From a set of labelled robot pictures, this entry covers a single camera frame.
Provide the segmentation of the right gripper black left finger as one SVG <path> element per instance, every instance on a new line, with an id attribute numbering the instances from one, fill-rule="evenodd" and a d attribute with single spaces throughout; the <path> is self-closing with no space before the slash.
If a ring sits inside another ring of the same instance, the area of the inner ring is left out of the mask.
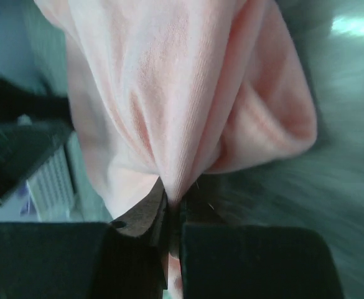
<path id="1" fill-rule="evenodd" d="M 157 180 L 110 223 L 0 222 L 0 298 L 161 298 L 167 220 Z"/>

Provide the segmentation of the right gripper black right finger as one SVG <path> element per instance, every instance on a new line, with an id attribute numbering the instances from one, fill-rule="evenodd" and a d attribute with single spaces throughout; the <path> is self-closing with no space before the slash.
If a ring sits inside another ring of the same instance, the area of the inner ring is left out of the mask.
<path id="1" fill-rule="evenodd" d="M 313 230 L 226 224 L 195 187 L 180 221 L 185 298 L 343 298 L 330 249 Z"/>

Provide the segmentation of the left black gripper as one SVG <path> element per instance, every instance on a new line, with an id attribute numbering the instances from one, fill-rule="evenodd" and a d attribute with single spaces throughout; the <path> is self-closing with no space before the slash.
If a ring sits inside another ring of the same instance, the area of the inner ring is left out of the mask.
<path id="1" fill-rule="evenodd" d="M 0 77 L 0 206 L 73 131 L 68 98 L 38 93 Z"/>

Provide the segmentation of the salmon orange t shirt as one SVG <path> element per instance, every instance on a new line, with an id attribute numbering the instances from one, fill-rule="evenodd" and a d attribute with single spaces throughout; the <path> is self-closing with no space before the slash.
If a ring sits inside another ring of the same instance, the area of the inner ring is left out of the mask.
<path id="1" fill-rule="evenodd" d="M 307 151 L 312 97 L 275 1 L 37 1 L 65 34 L 73 125 L 112 217 L 164 184 Z"/>

